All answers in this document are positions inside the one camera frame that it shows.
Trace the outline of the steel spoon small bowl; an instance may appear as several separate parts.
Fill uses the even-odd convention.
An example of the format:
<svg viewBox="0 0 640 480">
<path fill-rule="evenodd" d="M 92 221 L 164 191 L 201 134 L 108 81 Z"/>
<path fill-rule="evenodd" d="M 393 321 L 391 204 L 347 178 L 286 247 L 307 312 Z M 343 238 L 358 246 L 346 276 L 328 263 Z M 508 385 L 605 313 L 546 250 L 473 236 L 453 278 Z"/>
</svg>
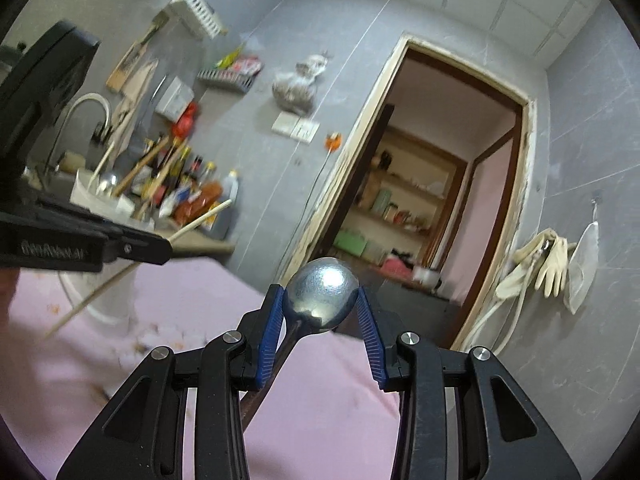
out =
<svg viewBox="0 0 640 480">
<path fill-rule="evenodd" d="M 100 182 L 96 187 L 96 195 L 110 196 L 118 183 L 118 175 L 112 172 L 102 174 Z"/>
</svg>

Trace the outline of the white utensil holder cup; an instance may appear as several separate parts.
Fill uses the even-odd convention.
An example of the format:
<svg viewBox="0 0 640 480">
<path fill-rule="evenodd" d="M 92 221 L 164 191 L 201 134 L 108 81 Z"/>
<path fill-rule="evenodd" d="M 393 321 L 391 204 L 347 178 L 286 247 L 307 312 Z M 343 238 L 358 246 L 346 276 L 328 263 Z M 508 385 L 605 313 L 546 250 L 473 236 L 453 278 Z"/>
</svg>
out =
<svg viewBox="0 0 640 480">
<path fill-rule="evenodd" d="M 141 226 L 131 219 L 132 205 L 123 197 L 106 194 L 108 185 L 93 172 L 76 172 L 70 202 L 124 226 Z M 105 263 L 99 273 L 60 272 L 58 278 L 72 307 L 90 299 L 78 314 L 104 334 L 126 334 L 134 316 L 134 272 L 131 261 L 119 258 Z"/>
</svg>

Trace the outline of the brown wooden chopstick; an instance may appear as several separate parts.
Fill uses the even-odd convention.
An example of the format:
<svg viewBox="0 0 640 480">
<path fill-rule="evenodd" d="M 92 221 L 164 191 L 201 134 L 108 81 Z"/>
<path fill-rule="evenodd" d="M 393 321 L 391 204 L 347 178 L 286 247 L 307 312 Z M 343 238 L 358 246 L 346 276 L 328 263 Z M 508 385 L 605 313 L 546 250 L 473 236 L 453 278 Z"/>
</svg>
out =
<svg viewBox="0 0 640 480">
<path fill-rule="evenodd" d="M 166 179 L 171 166 L 178 160 L 180 153 L 183 150 L 183 145 L 183 140 L 177 139 L 176 144 L 166 162 L 164 162 L 163 165 L 160 166 L 160 170 L 158 170 L 158 173 L 150 181 L 150 183 L 145 185 L 145 187 L 143 188 L 141 203 L 139 206 L 137 206 L 137 209 L 134 211 L 134 215 L 132 216 L 134 220 L 141 220 L 144 216 L 145 211 L 149 208 L 150 203 L 152 203 L 153 201 L 153 197 L 157 189 Z"/>
</svg>

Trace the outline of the long bamboo chopstick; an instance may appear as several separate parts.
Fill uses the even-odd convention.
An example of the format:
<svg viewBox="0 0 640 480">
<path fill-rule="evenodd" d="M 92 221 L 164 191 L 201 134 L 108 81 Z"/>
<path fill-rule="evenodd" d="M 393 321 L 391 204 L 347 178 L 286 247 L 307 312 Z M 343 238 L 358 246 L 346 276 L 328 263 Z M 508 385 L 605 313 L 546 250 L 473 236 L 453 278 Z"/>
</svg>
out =
<svg viewBox="0 0 640 480">
<path fill-rule="evenodd" d="M 142 159 L 140 159 L 132 168 L 126 176 L 119 181 L 119 184 L 113 188 L 111 192 L 112 197 L 119 197 L 123 192 L 129 188 L 129 185 L 134 180 L 134 177 L 141 171 L 141 169 L 146 166 L 170 141 L 170 136 L 164 136 L 160 138 L 153 147 L 147 151 Z"/>
</svg>

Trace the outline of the steel spoon large bowl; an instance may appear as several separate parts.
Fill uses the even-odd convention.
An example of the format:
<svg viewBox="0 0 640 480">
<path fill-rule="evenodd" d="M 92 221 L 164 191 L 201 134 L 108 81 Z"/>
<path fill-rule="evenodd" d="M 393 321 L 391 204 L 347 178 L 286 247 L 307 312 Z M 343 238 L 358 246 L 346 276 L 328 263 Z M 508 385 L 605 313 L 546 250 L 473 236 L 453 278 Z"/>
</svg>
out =
<svg viewBox="0 0 640 480">
<path fill-rule="evenodd" d="M 257 392 L 247 393 L 240 402 L 243 430 L 250 426 L 299 339 L 337 328 L 352 312 L 358 289 L 355 274 L 333 257 L 309 261 L 290 278 L 281 302 L 286 332 L 265 385 Z"/>
</svg>

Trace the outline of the pink floral cloth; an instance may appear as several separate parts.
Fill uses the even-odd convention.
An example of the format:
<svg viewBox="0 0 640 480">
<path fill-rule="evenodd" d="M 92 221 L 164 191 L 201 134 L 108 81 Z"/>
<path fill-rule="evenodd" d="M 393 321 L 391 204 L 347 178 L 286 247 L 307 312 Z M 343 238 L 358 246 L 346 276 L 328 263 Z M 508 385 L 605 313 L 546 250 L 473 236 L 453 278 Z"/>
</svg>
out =
<svg viewBox="0 0 640 480">
<path fill-rule="evenodd" d="M 130 288 L 126 336 L 98 332 L 70 310 L 58 276 L 25 271 L 1 313 L 1 413 L 35 467 L 54 478 L 66 456 L 146 354 L 201 347 L 235 328 L 262 293 L 210 260 L 142 266 Z M 244 434 L 254 479 L 386 479 L 398 399 L 373 380 L 361 341 L 327 333 L 299 341 Z"/>
</svg>

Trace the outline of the red label sauce bottle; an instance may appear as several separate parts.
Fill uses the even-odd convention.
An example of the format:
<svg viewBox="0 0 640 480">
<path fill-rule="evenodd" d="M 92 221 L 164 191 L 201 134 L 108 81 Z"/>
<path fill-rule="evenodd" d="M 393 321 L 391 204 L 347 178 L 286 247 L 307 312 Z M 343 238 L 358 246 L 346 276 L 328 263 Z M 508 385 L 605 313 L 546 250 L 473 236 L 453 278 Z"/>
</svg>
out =
<svg viewBox="0 0 640 480">
<path fill-rule="evenodd" d="M 180 153 L 178 159 L 170 166 L 167 177 L 163 182 L 163 194 L 160 198 L 163 200 L 176 187 L 183 172 L 184 165 L 191 153 L 191 148 L 187 145 Z"/>
</svg>

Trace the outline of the grey cabinet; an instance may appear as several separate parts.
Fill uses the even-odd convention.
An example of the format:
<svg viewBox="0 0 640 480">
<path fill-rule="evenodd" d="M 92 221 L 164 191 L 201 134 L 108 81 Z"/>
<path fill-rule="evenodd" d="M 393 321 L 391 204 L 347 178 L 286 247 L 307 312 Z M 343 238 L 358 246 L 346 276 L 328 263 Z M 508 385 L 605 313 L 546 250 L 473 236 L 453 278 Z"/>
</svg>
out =
<svg viewBox="0 0 640 480">
<path fill-rule="evenodd" d="M 434 292 L 422 292 L 415 287 L 384 278 L 372 269 L 355 271 L 360 284 L 366 286 L 380 306 L 399 315 L 409 330 L 431 339 L 440 348 L 454 342 L 454 324 L 460 307 Z"/>
</svg>

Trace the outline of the red plastic bag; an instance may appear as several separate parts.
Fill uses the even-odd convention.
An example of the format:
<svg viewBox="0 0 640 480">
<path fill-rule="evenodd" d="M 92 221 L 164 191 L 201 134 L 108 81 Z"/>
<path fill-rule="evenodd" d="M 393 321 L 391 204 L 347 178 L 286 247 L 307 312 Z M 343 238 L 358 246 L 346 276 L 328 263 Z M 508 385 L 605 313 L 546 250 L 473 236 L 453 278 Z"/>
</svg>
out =
<svg viewBox="0 0 640 480">
<path fill-rule="evenodd" d="M 192 101 L 180 118 L 171 126 L 172 135 L 176 139 L 186 140 L 194 128 L 196 116 L 198 116 L 198 104 Z"/>
</svg>

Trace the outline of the orange snack bag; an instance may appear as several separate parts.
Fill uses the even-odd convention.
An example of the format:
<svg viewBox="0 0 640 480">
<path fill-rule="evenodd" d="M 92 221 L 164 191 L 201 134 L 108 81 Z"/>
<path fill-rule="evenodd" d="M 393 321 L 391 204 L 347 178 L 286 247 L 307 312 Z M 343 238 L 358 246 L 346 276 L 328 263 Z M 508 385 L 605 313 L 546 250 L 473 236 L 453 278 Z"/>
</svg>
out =
<svg viewBox="0 0 640 480">
<path fill-rule="evenodd" d="M 174 218 L 178 226 L 186 226 L 209 211 L 209 208 L 217 203 L 221 195 L 221 183 L 218 180 L 207 181 L 177 206 L 172 218 Z"/>
</svg>

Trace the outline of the green box on shelf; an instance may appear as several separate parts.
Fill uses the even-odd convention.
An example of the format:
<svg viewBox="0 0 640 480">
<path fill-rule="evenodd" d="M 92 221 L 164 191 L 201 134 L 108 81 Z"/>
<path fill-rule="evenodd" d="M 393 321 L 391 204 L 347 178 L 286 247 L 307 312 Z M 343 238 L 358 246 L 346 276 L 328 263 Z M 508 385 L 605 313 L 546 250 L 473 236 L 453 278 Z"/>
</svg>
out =
<svg viewBox="0 0 640 480">
<path fill-rule="evenodd" d="M 368 241 L 362 234 L 349 230 L 339 230 L 332 246 L 341 252 L 347 252 L 349 255 L 361 257 L 367 244 Z"/>
</svg>

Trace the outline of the hanging bag of garlic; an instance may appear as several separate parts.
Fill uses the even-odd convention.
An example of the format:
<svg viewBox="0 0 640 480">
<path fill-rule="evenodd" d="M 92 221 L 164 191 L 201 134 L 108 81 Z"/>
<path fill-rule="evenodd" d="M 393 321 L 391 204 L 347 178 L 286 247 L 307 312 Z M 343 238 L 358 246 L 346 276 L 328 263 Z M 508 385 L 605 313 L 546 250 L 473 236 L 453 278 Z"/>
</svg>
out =
<svg viewBox="0 0 640 480">
<path fill-rule="evenodd" d="M 295 65 L 294 72 L 277 73 L 271 92 L 277 106 L 284 112 L 308 117 L 314 111 L 317 79 L 326 71 L 329 59 L 323 54 L 312 54 Z"/>
</svg>

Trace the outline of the white wall box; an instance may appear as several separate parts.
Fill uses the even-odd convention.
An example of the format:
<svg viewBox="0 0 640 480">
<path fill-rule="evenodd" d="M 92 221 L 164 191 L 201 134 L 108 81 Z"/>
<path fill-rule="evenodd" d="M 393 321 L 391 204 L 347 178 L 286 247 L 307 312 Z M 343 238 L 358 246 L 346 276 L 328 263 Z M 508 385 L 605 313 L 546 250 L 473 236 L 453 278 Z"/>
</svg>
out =
<svg viewBox="0 0 640 480">
<path fill-rule="evenodd" d="M 154 112 L 170 122 L 178 122 L 193 99 L 193 89 L 175 77 L 157 102 Z"/>
</svg>

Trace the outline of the white wall rack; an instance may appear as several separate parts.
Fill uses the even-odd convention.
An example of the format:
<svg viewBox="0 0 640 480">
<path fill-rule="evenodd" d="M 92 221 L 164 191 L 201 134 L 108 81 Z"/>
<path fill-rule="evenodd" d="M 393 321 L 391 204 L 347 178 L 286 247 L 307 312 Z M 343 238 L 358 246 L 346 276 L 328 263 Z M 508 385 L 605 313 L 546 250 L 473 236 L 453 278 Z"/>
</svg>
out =
<svg viewBox="0 0 640 480">
<path fill-rule="evenodd" d="M 170 0 L 166 9 L 199 40 L 214 40 L 228 34 L 219 14 L 206 0 Z"/>
</svg>

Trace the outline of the orange wall hook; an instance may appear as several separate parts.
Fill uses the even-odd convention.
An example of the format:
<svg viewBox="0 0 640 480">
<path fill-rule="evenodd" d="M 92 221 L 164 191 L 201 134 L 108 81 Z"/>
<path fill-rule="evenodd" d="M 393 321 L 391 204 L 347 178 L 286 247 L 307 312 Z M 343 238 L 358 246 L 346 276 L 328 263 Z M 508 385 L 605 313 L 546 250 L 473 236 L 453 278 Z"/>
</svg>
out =
<svg viewBox="0 0 640 480">
<path fill-rule="evenodd" d="M 342 135 L 341 133 L 338 133 L 338 132 L 329 133 L 326 136 L 326 140 L 324 140 L 324 148 L 329 153 L 336 152 L 341 147 L 341 144 L 342 144 Z"/>
</svg>

